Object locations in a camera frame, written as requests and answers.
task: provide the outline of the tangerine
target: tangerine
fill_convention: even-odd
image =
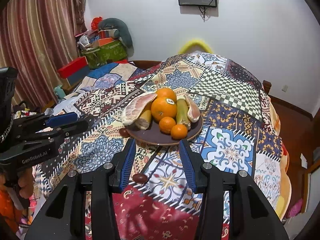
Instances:
[[[188,134],[188,129],[184,124],[176,124],[171,128],[171,137],[175,140],[181,140],[185,138]]]
[[[159,98],[170,98],[175,103],[177,102],[177,95],[176,93],[170,88],[160,88],[156,91]]]
[[[177,114],[177,106],[170,98],[156,98],[151,105],[151,114],[157,122],[166,116],[174,118]]]
[[[172,117],[164,117],[159,122],[160,131],[170,134],[171,128],[176,125],[176,121]]]

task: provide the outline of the green storage box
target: green storage box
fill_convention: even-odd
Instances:
[[[90,50],[89,52],[82,52],[82,55],[87,58],[90,69],[96,69],[100,65],[104,65],[106,61],[100,59],[98,52],[100,49]]]
[[[104,61],[105,63],[107,62],[107,60],[118,61],[127,57],[127,52],[125,51],[124,46],[119,40],[105,44],[99,47],[99,49],[100,50],[97,51],[97,55],[99,59]]]

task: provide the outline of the red plastic bag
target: red plastic bag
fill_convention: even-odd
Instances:
[[[102,17],[95,17],[91,22],[91,29],[98,30],[98,23],[102,21]]]

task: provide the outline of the human hand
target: human hand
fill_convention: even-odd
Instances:
[[[0,190],[6,190],[4,186],[5,176],[0,174]],[[19,192],[20,196],[23,198],[30,198],[33,194],[33,176],[32,168],[26,169],[23,174],[19,177],[18,185],[21,187]]]

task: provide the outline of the striped curtain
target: striped curtain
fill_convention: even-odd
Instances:
[[[56,100],[57,70],[78,57],[85,0],[10,0],[0,14],[0,67],[19,70],[12,104]]]

